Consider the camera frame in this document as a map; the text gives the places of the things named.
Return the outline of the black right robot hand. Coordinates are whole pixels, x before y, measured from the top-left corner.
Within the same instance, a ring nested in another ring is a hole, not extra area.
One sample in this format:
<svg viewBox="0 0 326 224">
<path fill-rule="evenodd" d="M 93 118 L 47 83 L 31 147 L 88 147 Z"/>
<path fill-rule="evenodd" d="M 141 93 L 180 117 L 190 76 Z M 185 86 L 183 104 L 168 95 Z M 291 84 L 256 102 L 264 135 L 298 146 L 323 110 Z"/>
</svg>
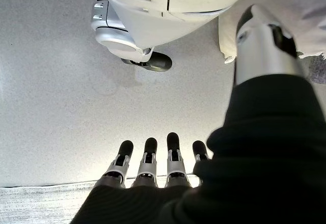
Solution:
<svg viewBox="0 0 326 224">
<path fill-rule="evenodd" d="M 191 187 L 179 138 L 167 136 L 168 173 L 156 185 L 154 138 L 131 188 L 124 141 L 73 223 L 325 223 L 325 118 L 292 35 L 249 6 L 236 30 L 232 93 L 221 128 L 193 143 Z"/>
</svg>

